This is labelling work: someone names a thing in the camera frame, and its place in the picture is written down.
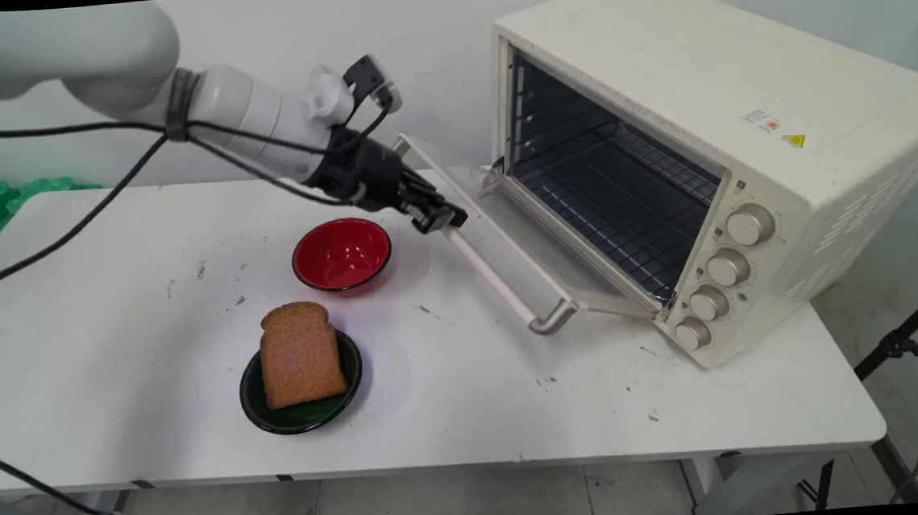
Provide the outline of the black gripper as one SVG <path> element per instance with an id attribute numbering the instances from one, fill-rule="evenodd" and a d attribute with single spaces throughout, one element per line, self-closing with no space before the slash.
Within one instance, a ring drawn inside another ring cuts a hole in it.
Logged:
<path id="1" fill-rule="evenodd" d="M 411 214 L 420 234 L 461 227 L 467 212 L 440 195 L 417 171 L 409 171 L 391 148 L 365 138 L 346 151 L 322 157 L 312 175 L 314 189 L 352 206 L 376 212 L 382 209 Z"/>

